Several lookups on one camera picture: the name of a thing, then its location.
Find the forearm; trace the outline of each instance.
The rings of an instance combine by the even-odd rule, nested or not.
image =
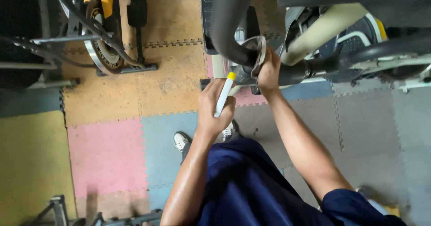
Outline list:
[[[321,200],[334,188],[351,186],[334,163],[331,154],[290,107],[281,92],[267,95],[283,144],[292,163]]]
[[[215,139],[195,132],[166,201],[160,225],[189,225],[197,217],[205,190],[208,152]]]

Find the pedal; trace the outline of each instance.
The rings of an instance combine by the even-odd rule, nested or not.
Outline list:
[[[203,31],[203,44],[205,52],[208,55],[217,55],[218,52],[214,48],[211,41],[210,20],[211,12],[213,10],[213,0],[200,0],[201,17],[202,17],[202,31]]]

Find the navy blue shirt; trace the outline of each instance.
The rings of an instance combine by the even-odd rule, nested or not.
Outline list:
[[[405,225],[345,189],[328,192],[321,209],[301,199],[256,141],[236,136],[211,147],[197,225]]]

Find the black handlebar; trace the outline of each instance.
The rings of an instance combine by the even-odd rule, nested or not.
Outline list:
[[[244,18],[251,0],[213,0],[211,38],[215,49],[228,60],[249,67],[256,63],[257,52],[239,45],[235,30]]]

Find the man's right hand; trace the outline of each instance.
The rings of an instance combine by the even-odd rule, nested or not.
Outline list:
[[[279,92],[278,75],[280,74],[281,61],[272,48],[266,48],[265,61],[257,78],[257,86],[266,99]]]

